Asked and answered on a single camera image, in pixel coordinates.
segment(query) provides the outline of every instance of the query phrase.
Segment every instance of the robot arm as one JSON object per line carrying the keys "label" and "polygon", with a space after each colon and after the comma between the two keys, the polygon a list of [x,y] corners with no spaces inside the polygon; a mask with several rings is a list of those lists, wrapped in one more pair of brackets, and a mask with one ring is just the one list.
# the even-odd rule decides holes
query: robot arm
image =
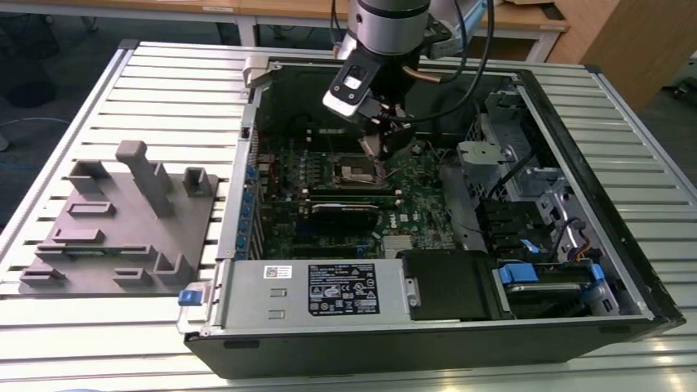
{"label": "robot arm", "polygon": [[405,116],[404,97],[415,80],[443,82],[416,71],[420,56],[437,59],[455,55],[485,13],[487,0],[460,0],[459,9],[455,1],[351,1],[348,32],[339,49],[345,62],[323,102],[333,113],[361,125],[365,136],[360,144],[379,161],[412,140],[411,124],[384,118]]}

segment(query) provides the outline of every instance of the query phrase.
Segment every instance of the wooden table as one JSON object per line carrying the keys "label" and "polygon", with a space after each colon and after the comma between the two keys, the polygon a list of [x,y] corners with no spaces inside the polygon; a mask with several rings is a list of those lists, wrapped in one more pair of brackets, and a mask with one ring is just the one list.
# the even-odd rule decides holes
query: wooden table
{"label": "wooden table", "polygon": [[[349,0],[337,0],[337,16],[340,24],[345,25]],[[331,16],[331,0],[242,0],[240,17],[247,18],[242,24],[243,30],[252,25],[288,25],[327,27]],[[487,19],[480,23],[475,35],[485,37]],[[528,57],[521,60],[545,62],[559,36],[569,30],[565,20],[549,20],[537,6],[521,7],[504,3],[497,6],[497,38],[513,38],[533,41]],[[244,42],[243,45],[258,46],[259,41]]]}
{"label": "wooden table", "polygon": [[[340,25],[345,26],[349,0],[337,1]],[[259,45],[260,25],[327,28],[331,0],[0,0],[0,11],[55,15],[122,17],[156,20],[191,20],[235,23],[242,45]],[[475,33],[485,36],[485,21]],[[569,23],[548,20],[539,7],[497,6],[497,38],[533,42],[527,58],[544,62]]]}

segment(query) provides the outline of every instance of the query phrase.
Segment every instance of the table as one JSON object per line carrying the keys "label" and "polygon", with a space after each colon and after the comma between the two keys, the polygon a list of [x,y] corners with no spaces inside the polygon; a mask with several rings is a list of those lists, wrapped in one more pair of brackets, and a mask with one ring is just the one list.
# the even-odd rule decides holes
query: table
{"label": "table", "polygon": [[[152,144],[148,158],[164,160],[168,172],[182,172],[195,163],[230,180],[248,102],[242,68],[254,54],[331,58],[328,51],[162,42],[124,45],[116,51],[0,236],[0,296],[18,293],[34,244],[51,231],[51,220],[72,190],[62,175],[74,159],[111,159],[110,170],[124,172],[114,153],[122,139],[136,139]],[[453,67],[457,62],[435,64]],[[681,306],[687,325],[561,364],[227,381],[183,344],[175,328],[176,298],[6,298],[0,300],[0,390],[697,390],[697,191],[603,75],[579,65],[493,60],[489,66],[535,73]],[[212,278],[227,190],[223,186],[218,191],[202,280]],[[190,318],[200,321],[204,315],[192,313]]]}
{"label": "table", "polygon": [[[345,26],[349,0],[339,0],[340,25]],[[329,26],[328,0],[0,0],[0,11],[135,19],[235,23],[242,45],[259,45],[260,25]],[[485,20],[475,35],[485,36]],[[527,61],[545,62],[559,36],[569,29],[565,20],[548,20],[539,7],[497,6],[496,37],[533,40]]]}

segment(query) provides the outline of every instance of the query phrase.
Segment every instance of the white label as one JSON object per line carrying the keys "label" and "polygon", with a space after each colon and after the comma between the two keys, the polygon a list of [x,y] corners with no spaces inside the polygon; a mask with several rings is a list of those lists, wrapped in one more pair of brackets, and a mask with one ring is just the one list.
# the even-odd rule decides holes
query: white label
{"label": "white label", "polygon": [[564,31],[567,28],[564,26],[551,26],[548,24],[543,24],[540,26],[540,29],[543,30],[557,30],[557,31]]}
{"label": "white label", "polygon": [[232,12],[232,8],[230,7],[202,7],[204,11],[214,11],[214,12]]}
{"label": "white label", "polygon": [[347,86],[352,90],[359,90],[360,80],[356,79],[353,76],[347,76],[347,78],[344,79],[344,86]]}
{"label": "white label", "polygon": [[266,265],[264,279],[291,279],[294,278],[292,265]]}

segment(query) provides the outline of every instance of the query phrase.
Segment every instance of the barcode sticker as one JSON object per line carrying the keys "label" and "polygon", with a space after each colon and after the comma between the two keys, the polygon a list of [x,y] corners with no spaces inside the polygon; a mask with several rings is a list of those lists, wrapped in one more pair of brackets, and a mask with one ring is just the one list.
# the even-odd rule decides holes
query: barcode sticker
{"label": "barcode sticker", "polygon": [[294,278],[292,265],[266,265],[264,279],[291,279]]}
{"label": "barcode sticker", "polygon": [[234,9],[230,7],[202,7],[204,11],[212,11],[212,12],[232,12]]}

